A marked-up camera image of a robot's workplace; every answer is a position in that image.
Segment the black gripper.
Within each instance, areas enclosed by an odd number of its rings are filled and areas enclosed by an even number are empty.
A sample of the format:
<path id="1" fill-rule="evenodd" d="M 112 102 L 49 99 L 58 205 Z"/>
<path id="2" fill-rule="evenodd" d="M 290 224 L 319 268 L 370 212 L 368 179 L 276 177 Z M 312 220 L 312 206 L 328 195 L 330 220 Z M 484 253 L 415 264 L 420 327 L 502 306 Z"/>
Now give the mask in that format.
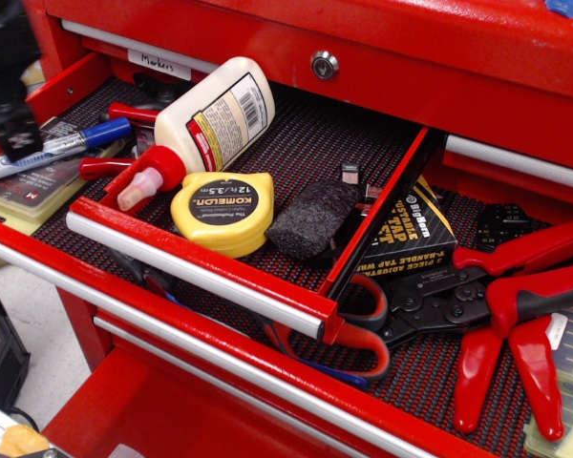
<path id="1" fill-rule="evenodd" d="M 25 70 L 41 56 L 22 1 L 0 1 L 0 148 L 15 162 L 43 150 L 38 124 L 24 103 Z"/>

